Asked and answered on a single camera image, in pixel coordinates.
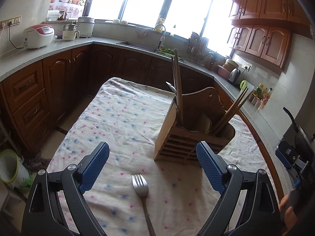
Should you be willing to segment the person's right hand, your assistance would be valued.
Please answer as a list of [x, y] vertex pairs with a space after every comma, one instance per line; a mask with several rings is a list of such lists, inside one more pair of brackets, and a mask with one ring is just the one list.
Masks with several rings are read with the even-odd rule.
[[288, 208], [285, 209], [285, 206], [288, 202], [288, 199], [289, 199], [289, 195], [285, 195], [278, 207], [279, 207], [279, 211], [282, 212], [283, 210], [285, 210], [284, 212], [284, 223], [285, 223], [285, 226], [286, 228], [284, 229], [282, 235], [286, 235], [288, 233], [288, 231], [290, 229], [292, 229], [294, 227], [294, 225], [296, 224], [296, 222], [298, 221], [298, 217], [295, 215], [294, 211], [293, 211], [293, 208], [290, 206]]

